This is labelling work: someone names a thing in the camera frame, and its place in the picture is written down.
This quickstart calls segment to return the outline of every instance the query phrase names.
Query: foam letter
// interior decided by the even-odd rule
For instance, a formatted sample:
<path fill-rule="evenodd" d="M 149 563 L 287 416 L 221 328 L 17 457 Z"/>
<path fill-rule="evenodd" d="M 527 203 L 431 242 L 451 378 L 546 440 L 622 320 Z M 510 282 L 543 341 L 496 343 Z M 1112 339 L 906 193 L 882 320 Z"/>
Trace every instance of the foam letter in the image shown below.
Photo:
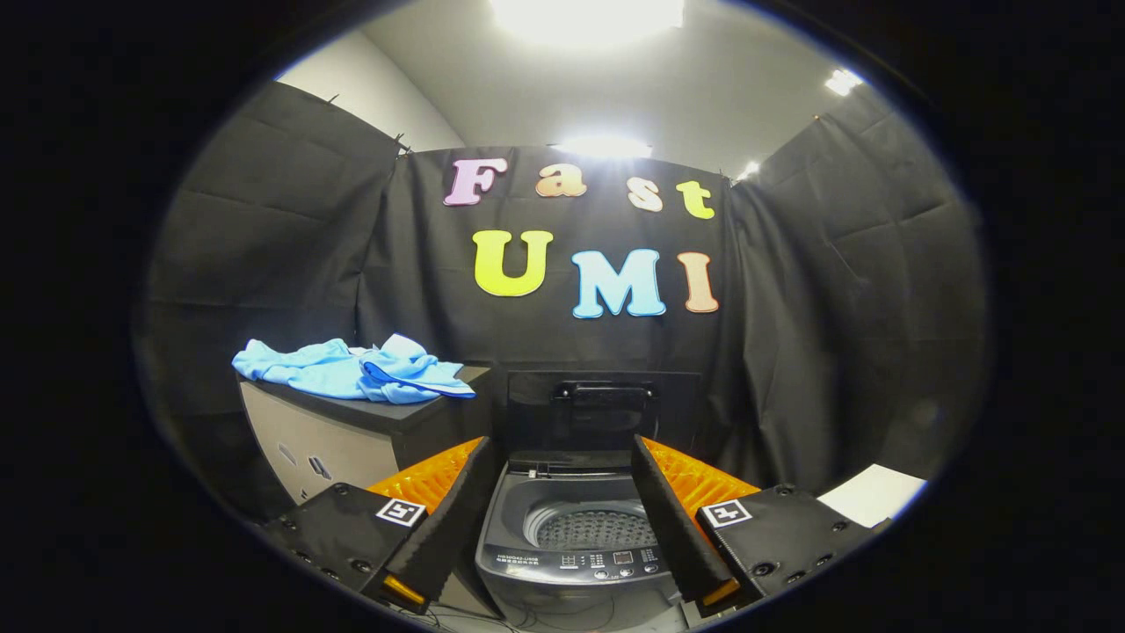
<path fill-rule="evenodd" d="M 580 196 L 586 192 L 582 183 L 582 170 L 565 162 L 539 170 L 542 180 L 536 184 L 536 192 L 546 198 L 556 196 Z"/>
<path fill-rule="evenodd" d="M 453 163 L 453 168 L 457 169 L 457 175 L 453 177 L 453 190 L 446 196 L 446 206 L 464 206 L 480 201 L 480 196 L 476 191 L 477 184 L 480 184 L 480 192 L 492 189 L 493 182 L 496 181 L 496 173 L 507 171 L 507 161 L 504 159 L 459 160 Z"/>
<path fill-rule="evenodd" d="M 626 180 L 626 187 L 629 187 L 629 201 L 633 202 L 634 207 L 645 210 L 664 208 L 664 201 L 657 195 L 660 190 L 656 188 L 656 182 L 644 178 L 630 178 Z"/>
<path fill-rule="evenodd" d="M 703 198 L 710 198 L 711 191 L 700 187 L 699 182 L 695 180 L 681 182 L 676 184 L 676 190 L 684 192 L 684 206 L 687 208 L 687 212 L 702 219 L 714 217 L 714 209 L 703 206 Z"/>
<path fill-rule="evenodd" d="M 711 278 L 706 273 L 706 264 L 711 262 L 711 257 L 702 252 L 682 252 L 676 259 L 687 272 L 687 302 L 684 307 L 688 311 L 719 309 L 719 301 L 711 295 Z"/>
<path fill-rule="evenodd" d="M 626 256 L 619 274 L 601 251 L 584 250 L 570 257 L 578 265 L 578 305 L 573 314 L 578 319 L 597 319 L 604 309 L 597 293 L 613 314 L 621 313 L 626 295 L 632 290 L 627 311 L 633 316 L 664 314 L 660 292 L 656 287 L 656 260 L 660 253 L 651 248 L 637 248 Z"/>
<path fill-rule="evenodd" d="M 520 238 L 528 242 L 528 269 L 519 277 L 504 273 L 504 244 L 512 241 L 507 230 L 477 230 L 477 284 L 496 296 L 523 296 L 539 289 L 547 272 L 547 243 L 555 235 L 547 230 L 524 230 Z"/>

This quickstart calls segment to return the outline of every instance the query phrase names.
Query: blue letter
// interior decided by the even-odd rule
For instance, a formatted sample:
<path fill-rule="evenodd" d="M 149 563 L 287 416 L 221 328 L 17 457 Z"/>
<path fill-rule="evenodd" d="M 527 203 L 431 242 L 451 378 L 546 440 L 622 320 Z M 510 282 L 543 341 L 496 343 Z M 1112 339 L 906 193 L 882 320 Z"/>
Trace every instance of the blue letter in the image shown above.
<path fill-rule="evenodd" d="M 576 252 L 570 261 L 578 265 L 578 305 L 574 315 L 578 319 L 597 319 L 604 309 L 597 304 L 597 292 L 613 314 L 621 313 L 626 295 L 632 290 L 629 307 L 633 316 L 664 314 L 660 292 L 656 287 L 656 260 L 660 253 L 651 248 L 637 248 L 626 256 L 619 274 L 605 255 L 597 250 Z"/>

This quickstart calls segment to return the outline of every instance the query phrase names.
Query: blue cloth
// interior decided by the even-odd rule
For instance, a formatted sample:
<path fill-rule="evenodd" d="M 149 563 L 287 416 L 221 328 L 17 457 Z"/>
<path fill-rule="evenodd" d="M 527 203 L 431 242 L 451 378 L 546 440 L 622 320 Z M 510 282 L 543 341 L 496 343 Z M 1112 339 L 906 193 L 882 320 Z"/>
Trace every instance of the blue cloth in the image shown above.
<path fill-rule="evenodd" d="M 442 363 L 402 335 L 393 335 L 382 350 L 360 356 L 359 363 L 363 378 L 370 381 L 361 382 L 361 389 L 366 385 L 399 385 L 453 398 L 476 396 L 472 388 L 453 378 L 465 365 Z"/>
<path fill-rule="evenodd" d="M 453 378 L 464 365 L 439 362 L 421 345 L 399 335 L 387 340 L 382 350 L 349 350 L 343 341 L 332 340 L 289 354 L 251 340 L 231 364 L 252 381 L 344 400 L 413 405 L 443 394 L 456 398 L 476 396 L 469 386 Z"/>

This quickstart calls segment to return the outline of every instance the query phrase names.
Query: ceiling light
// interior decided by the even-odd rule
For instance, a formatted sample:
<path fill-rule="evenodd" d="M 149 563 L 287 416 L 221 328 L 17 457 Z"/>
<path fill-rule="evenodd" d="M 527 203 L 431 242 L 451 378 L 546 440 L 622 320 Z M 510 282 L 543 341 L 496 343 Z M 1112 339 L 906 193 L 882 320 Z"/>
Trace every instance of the ceiling light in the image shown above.
<path fill-rule="evenodd" d="M 652 145 L 646 145 L 639 141 L 618 138 L 613 136 L 587 136 L 584 138 L 572 138 L 565 143 L 555 143 L 549 146 L 564 152 L 593 154 L 598 156 L 649 157 L 652 155 Z"/>
<path fill-rule="evenodd" d="M 826 81 L 825 85 L 831 88 L 832 92 L 840 97 L 847 97 L 848 92 L 861 83 L 863 80 L 852 74 L 852 71 L 836 70 L 832 71 L 832 78 Z"/>
<path fill-rule="evenodd" d="M 758 164 L 757 161 L 752 160 L 750 162 L 746 163 L 746 169 L 744 169 L 742 172 L 738 174 L 738 178 L 736 178 L 736 180 L 742 180 L 750 173 L 757 173 L 758 168 L 760 166 L 762 165 Z"/>
<path fill-rule="evenodd" d="M 492 0 L 496 21 L 533 42 L 590 47 L 683 26 L 684 0 Z"/>

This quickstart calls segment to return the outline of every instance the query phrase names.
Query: yellow letter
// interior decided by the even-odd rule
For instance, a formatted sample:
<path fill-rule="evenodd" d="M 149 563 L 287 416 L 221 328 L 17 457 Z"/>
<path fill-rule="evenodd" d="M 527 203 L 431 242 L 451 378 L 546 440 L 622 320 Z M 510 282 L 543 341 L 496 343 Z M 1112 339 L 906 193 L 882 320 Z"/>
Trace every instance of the yellow letter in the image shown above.
<path fill-rule="evenodd" d="M 547 198 L 556 196 L 580 196 L 586 192 L 582 183 L 582 170 L 565 162 L 539 170 L 542 180 L 536 184 L 536 192 Z"/>
<path fill-rule="evenodd" d="M 700 187 L 699 182 L 695 180 L 681 182 L 676 184 L 676 190 L 684 192 L 684 206 L 687 208 L 687 212 L 703 219 L 714 217 L 714 209 L 703 206 L 703 198 L 710 198 L 711 191 Z"/>
<path fill-rule="evenodd" d="M 629 187 L 629 201 L 633 202 L 634 207 L 645 210 L 664 208 L 664 201 L 657 195 L 660 190 L 656 188 L 656 182 L 644 178 L 630 178 L 626 180 L 626 187 Z"/>
<path fill-rule="evenodd" d="M 547 230 L 524 230 L 520 238 L 528 242 L 528 269 L 519 277 L 504 273 L 504 244 L 512 241 L 507 230 L 477 230 L 477 284 L 496 296 L 523 296 L 536 291 L 543 283 L 547 272 L 547 243 L 555 235 Z"/>

